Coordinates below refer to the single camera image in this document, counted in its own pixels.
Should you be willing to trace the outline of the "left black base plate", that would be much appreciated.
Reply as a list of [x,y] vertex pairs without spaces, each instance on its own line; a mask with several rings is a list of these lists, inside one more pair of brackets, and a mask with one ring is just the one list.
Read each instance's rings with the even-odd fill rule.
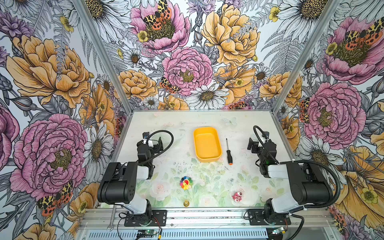
[[165,227],[167,222],[166,210],[152,210],[141,215],[133,215],[132,217],[126,217],[125,227]]

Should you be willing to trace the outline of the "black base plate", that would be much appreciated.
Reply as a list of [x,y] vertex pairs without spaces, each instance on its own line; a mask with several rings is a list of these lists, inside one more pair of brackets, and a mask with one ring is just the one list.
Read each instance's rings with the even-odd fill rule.
[[289,226],[290,217],[286,214],[277,214],[275,212],[266,213],[262,209],[251,209],[247,211],[251,226]]
[[141,215],[133,215],[132,217],[126,217],[125,227],[165,227],[167,222],[166,210],[152,210]]

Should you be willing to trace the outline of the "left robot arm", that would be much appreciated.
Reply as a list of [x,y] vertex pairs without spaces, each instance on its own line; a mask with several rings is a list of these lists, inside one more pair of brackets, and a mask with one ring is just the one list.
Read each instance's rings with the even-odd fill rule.
[[136,193],[136,183],[152,179],[155,169],[153,157],[163,150],[161,138],[153,140],[149,132],[144,132],[143,139],[137,143],[137,161],[112,162],[107,166],[97,199],[100,203],[126,209],[125,225],[128,227],[156,225],[151,203]]

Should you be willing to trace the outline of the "white vent grille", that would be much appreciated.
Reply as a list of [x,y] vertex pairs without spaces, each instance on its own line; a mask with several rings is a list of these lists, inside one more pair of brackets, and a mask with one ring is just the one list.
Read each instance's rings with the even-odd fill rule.
[[[134,240],[139,230],[90,231],[84,240]],[[266,240],[265,228],[250,229],[165,229],[162,240]]]

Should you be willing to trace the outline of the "aluminium front rail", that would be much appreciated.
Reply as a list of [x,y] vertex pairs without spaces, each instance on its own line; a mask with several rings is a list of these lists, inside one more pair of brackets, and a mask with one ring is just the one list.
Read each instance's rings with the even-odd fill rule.
[[[79,226],[80,230],[107,230],[113,208],[88,210]],[[167,209],[165,229],[223,229],[251,228],[244,215],[247,208],[171,208]],[[116,208],[114,229],[124,229],[120,213],[127,210]],[[304,227],[333,227],[334,221],[326,209],[312,209],[298,212],[305,218]]]

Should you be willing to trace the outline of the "right green circuit board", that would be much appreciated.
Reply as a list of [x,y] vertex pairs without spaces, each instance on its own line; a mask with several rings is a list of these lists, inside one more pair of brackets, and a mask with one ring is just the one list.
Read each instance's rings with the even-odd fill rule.
[[272,235],[279,235],[279,234],[284,234],[286,232],[284,227],[279,227],[277,229],[274,229],[271,234]]

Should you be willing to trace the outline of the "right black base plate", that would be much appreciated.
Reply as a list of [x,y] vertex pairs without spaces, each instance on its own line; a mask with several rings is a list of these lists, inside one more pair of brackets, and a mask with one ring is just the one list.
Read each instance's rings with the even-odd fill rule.
[[251,226],[289,226],[290,217],[286,214],[277,214],[275,212],[266,213],[262,209],[251,209],[247,211]]

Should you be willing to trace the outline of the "yellow plastic bin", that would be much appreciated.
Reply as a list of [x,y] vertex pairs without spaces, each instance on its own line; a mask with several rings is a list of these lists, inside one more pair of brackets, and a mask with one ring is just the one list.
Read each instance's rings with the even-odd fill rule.
[[213,127],[194,130],[195,153],[202,163],[216,162],[223,154],[218,132]]

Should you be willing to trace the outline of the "black orange screwdriver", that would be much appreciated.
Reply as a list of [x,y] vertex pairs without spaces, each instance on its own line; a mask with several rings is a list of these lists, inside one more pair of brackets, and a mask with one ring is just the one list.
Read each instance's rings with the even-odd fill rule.
[[232,157],[232,154],[231,154],[231,150],[229,148],[229,142],[228,142],[228,139],[226,138],[226,145],[227,145],[227,161],[228,161],[228,164],[231,166],[233,165],[233,157]]

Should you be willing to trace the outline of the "rainbow flower toy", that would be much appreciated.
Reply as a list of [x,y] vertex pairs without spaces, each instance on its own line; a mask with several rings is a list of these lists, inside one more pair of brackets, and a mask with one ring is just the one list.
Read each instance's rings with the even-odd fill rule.
[[183,178],[181,178],[180,187],[183,190],[189,190],[192,188],[192,183],[193,181],[190,177],[184,176]]

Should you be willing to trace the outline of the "green circuit board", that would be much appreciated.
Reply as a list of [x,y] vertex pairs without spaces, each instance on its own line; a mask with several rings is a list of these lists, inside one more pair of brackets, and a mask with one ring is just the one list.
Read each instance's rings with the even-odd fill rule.
[[156,237],[160,232],[156,230],[138,230],[136,238],[153,238]]
[[286,232],[284,227],[279,227],[277,229],[274,229],[271,234],[272,235],[279,235],[279,234],[284,234]]

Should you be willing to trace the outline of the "silver wrench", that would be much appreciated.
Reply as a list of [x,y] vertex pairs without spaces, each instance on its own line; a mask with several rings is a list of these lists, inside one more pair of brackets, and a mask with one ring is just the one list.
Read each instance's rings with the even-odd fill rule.
[[114,229],[114,220],[115,220],[116,208],[117,208],[117,206],[114,205],[113,209],[112,209],[112,214],[110,217],[110,222],[109,222],[109,225],[107,227],[107,230],[110,232]]

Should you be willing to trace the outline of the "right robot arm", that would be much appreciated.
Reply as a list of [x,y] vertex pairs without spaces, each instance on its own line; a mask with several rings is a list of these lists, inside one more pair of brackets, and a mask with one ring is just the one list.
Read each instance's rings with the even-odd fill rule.
[[277,145],[267,133],[249,139],[247,149],[258,156],[255,164],[263,177],[287,180],[289,189],[283,195],[266,200],[262,210],[249,210],[250,224],[275,225],[290,222],[290,215],[305,209],[332,205],[340,194],[341,184],[332,190],[322,171],[331,172],[324,164],[313,161],[278,162]]

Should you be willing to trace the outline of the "pink strawberry bear toy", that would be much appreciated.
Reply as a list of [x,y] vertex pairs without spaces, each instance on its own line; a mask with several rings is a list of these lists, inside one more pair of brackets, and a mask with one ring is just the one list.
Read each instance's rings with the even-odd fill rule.
[[232,195],[232,198],[233,198],[235,203],[239,203],[242,200],[242,197],[243,197],[243,193],[242,192],[235,192]]

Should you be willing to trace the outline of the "left green circuit board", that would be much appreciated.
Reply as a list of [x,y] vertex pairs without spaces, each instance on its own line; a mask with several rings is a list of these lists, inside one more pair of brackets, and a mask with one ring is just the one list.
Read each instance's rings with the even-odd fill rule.
[[136,238],[153,238],[156,237],[160,232],[156,230],[138,230]]

